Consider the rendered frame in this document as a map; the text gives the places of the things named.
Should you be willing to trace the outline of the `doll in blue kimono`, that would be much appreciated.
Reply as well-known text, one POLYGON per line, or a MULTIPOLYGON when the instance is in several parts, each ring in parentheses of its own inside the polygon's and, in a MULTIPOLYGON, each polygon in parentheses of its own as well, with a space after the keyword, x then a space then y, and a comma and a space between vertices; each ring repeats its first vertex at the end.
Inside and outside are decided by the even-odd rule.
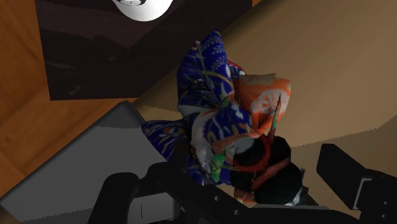
POLYGON ((177 141, 186 140, 187 173, 196 183, 232 186, 244 204, 301 203, 303 172, 285 138, 275 134, 291 96, 289 80, 245 73, 212 31, 185 55, 176 81, 181 119, 141 126, 164 159, 172 160, 177 141))

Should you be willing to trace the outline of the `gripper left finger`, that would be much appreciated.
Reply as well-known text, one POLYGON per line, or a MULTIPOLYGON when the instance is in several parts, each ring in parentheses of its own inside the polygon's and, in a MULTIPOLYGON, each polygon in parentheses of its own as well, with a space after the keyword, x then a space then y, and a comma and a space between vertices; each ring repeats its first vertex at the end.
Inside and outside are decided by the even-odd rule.
POLYGON ((255 224, 254 211, 215 186, 196 184, 168 162, 153 164, 143 179, 122 172, 110 175, 87 224, 127 224, 129 206, 147 188, 168 193, 185 210, 186 224, 255 224))

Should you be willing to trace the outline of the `grey flat slab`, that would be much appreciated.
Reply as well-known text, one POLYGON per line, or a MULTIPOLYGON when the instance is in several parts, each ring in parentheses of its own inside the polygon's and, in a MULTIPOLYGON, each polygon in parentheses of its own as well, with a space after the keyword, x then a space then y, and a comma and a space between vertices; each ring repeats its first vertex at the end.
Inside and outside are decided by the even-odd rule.
POLYGON ((20 224, 87 224, 104 180, 117 172, 143 178, 164 158, 140 125, 142 116, 117 104, 0 198, 20 224))

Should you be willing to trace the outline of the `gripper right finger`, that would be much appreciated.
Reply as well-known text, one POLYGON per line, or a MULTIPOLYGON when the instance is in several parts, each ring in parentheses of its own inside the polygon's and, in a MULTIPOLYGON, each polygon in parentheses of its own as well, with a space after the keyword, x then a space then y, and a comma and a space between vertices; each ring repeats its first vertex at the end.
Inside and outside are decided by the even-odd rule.
POLYGON ((323 144, 316 172, 362 224, 397 224, 397 177, 367 169, 335 144, 323 144))

